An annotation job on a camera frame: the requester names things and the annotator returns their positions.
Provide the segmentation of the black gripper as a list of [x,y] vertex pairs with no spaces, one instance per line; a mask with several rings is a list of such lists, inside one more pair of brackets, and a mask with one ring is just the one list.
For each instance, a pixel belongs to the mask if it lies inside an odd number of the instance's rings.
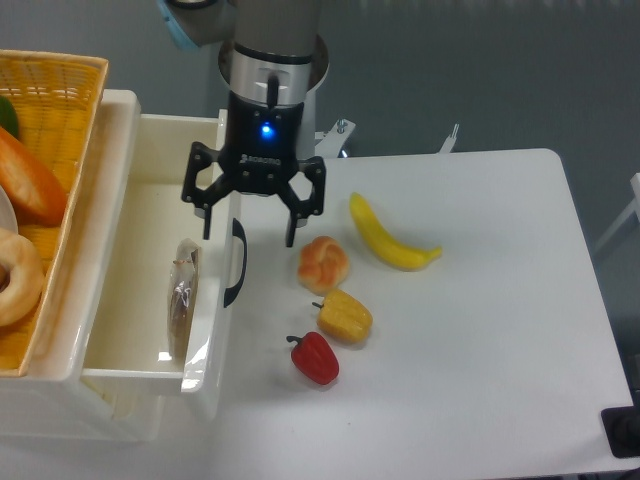
[[[297,160],[296,145],[304,105],[276,106],[249,102],[229,95],[227,131],[221,151],[196,141],[191,145],[181,199],[194,205],[204,220],[203,239],[210,238],[212,208],[231,191],[279,195],[289,209],[285,243],[294,244],[298,222],[324,211],[326,166],[321,156]],[[199,173],[216,164],[221,173],[207,188],[197,186]],[[301,200],[290,181],[302,173],[311,183]]]

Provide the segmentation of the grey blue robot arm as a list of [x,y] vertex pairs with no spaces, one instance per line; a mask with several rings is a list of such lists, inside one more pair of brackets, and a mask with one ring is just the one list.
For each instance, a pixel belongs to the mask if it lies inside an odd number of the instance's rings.
[[191,146],[181,198],[206,223],[233,191],[276,195],[290,211],[286,244],[324,208],[326,168],[314,146],[310,98],[321,43],[318,1],[161,1],[174,42],[231,43],[227,127],[214,150]]

